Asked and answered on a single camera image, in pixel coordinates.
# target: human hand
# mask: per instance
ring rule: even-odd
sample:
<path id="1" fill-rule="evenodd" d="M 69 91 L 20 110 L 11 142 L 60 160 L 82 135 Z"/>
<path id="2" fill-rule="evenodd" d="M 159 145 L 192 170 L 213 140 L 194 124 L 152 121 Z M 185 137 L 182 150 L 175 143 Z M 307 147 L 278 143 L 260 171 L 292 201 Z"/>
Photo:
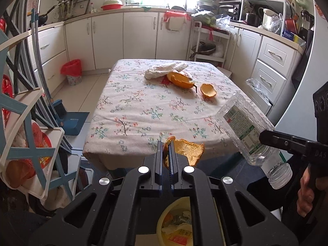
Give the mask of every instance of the human hand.
<path id="1" fill-rule="evenodd" d="M 312 210 L 314 192 L 308 186 L 309 180 L 310 173 L 309 168 L 307 168 L 303 174 L 303 177 L 301 178 L 301 189 L 297 193 L 297 212 L 302 217 L 306 217 L 306 215 Z M 315 181 L 315 185 L 318 190 L 328 191 L 328 177 L 317 178 Z"/>

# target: barcode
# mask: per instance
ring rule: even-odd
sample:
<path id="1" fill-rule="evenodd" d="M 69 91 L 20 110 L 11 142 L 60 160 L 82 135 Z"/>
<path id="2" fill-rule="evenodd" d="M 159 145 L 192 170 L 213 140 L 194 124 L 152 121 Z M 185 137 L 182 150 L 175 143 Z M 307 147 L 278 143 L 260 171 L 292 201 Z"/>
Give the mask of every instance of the barcode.
<path id="1" fill-rule="evenodd" d="M 236 110 L 232 107 L 229 112 L 226 113 L 227 118 L 231 118 L 236 113 Z"/>

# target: silver screw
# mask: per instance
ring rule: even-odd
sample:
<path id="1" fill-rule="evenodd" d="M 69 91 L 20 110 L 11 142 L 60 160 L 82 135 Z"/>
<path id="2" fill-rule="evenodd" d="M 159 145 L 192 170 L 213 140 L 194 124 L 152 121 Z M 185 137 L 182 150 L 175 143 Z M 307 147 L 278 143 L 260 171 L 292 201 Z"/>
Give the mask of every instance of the silver screw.
<path id="1" fill-rule="evenodd" d="M 195 171 L 195 169 L 191 166 L 187 166 L 187 167 L 184 167 L 183 170 L 186 172 L 186 173 L 192 173 Z"/>
<path id="2" fill-rule="evenodd" d="M 233 183 L 233 179 L 231 177 L 224 177 L 222 179 L 222 181 L 225 183 L 225 184 L 231 184 Z"/>
<path id="3" fill-rule="evenodd" d="M 108 185 L 110 183 L 110 179 L 107 177 L 103 177 L 99 180 L 100 185 Z"/>
<path id="4" fill-rule="evenodd" d="M 142 174 L 146 174 L 149 171 L 149 168 L 146 166 L 142 166 L 138 168 L 138 171 Z"/>

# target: black frying pan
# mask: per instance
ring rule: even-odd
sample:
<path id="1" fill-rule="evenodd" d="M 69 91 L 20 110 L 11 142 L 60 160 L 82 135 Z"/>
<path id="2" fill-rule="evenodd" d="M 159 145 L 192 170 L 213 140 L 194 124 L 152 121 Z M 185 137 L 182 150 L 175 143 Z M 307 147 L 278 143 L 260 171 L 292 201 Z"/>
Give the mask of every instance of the black frying pan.
<path id="1" fill-rule="evenodd" d="M 211 55 L 216 50 L 216 45 L 212 43 L 199 42 L 198 52 L 196 52 L 196 46 L 191 50 L 194 52 L 189 58 L 192 59 L 196 54 Z"/>

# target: floral tablecloth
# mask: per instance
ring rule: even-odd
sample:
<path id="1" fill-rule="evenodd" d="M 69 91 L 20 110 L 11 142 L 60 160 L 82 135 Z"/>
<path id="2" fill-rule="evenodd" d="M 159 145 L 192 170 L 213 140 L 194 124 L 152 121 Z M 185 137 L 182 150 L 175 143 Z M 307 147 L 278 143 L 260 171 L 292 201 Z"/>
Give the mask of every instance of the floral tablecloth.
<path id="1" fill-rule="evenodd" d="M 166 77 L 144 77 L 151 66 L 172 62 L 124 59 L 113 67 L 83 149 L 98 168 L 140 166 L 145 156 L 156 152 L 157 141 L 169 136 L 204 143 L 202 159 L 237 151 L 214 116 L 234 92 L 242 91 L 208 63 L 186 61 L 185 71 L 197 86 L 214 86 L 218 94 L 211 99 L 204 98 L 199 88 L 197 94 L 195 88 L 182 89 Z"/>

